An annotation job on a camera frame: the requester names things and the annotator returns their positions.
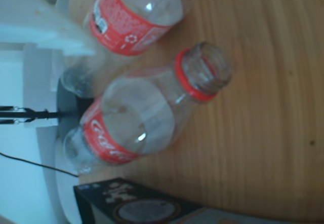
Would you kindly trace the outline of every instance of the bottle bottom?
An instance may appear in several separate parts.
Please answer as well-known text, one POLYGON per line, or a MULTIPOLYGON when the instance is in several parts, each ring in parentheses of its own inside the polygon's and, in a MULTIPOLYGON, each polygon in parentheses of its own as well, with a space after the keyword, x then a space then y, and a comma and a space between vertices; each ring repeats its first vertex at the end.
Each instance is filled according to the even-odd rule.
POLYGON ((78 174, 94 172, 100 166, 107 166, 95 157, 87 147, 82 128, 71 130, 64 140, 64 155, 73 164, 78 174))
POLYGON ((89 68, 85 65, 77 65, 68 68, 61 76, 63 87, 77 95, 80 98, 93 97, 93 77, 86 76, 89 73, 89 68))

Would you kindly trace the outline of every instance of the barcode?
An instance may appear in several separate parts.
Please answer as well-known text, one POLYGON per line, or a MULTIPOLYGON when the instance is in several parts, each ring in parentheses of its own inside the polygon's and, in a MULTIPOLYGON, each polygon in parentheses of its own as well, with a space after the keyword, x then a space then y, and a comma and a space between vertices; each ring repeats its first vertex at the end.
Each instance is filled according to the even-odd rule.
POLYGON ((98 24, 98 27, 99 27, 101 33, 105 33, 107 31, 108 26, 107 26, 105 19, 100 18, 98 20, 97 24, 98 24))

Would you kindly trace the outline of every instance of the red label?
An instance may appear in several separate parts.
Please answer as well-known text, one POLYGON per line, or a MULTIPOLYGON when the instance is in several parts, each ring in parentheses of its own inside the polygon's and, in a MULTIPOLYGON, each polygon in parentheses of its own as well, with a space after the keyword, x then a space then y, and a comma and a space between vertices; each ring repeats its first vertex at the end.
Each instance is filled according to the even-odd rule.
POLYGON ((124 164, 140 156, 118 145, 107 131, 101 111, 101 98, 97 99, 82 117, 84 136, 90 149, 102 160, 124 164))
POLYGON ((98 42, 115 53, 128 56, 143 53, 171 28, 148 22, 122 0, 97 0, 91 14, 89 25, 98 42))

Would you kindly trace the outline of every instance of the wood grain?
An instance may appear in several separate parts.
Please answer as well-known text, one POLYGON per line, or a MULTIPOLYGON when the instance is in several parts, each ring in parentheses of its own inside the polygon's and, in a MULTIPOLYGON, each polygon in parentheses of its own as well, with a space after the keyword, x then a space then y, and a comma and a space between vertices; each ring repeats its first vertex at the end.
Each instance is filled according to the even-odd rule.
MULTIPOLYGON (((94 0, 70 0, 81 23, 94 0)), ((81 178, 123 176, 204 205, 324 221, 324 0, 197 0, 136 66, 199 41, 222 47, 230 86, 168 150, 81 178)))

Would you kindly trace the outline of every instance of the black stand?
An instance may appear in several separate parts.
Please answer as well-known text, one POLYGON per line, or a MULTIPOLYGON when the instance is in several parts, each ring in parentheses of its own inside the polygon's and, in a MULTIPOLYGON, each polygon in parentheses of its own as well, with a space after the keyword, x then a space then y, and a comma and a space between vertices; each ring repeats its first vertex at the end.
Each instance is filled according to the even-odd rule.
POLYGON ((59 117, 59 136, 63 141, 67 133, 78 127, 84 112, 91 106, 94 99, 81 99, 67 91, 59 82, 57 89, 57 111, 63 116, 59 117))
POLYGON ((47 110, 34 111, 30 108, 0 106, 0 125, 30 123, 36 119, 56 119, 59 117, 61 117, 60 113, 50 113, 47 110))
POLYGON ((57 90, 57 112, 34 111, 29 108, 0 106, 0 125, 30 123, 37 119, 58 119, 58 132, 63 141, 67 133, 78 127, 84 112, 94 99, 81 99, 67 91, 59 82, 57 90))

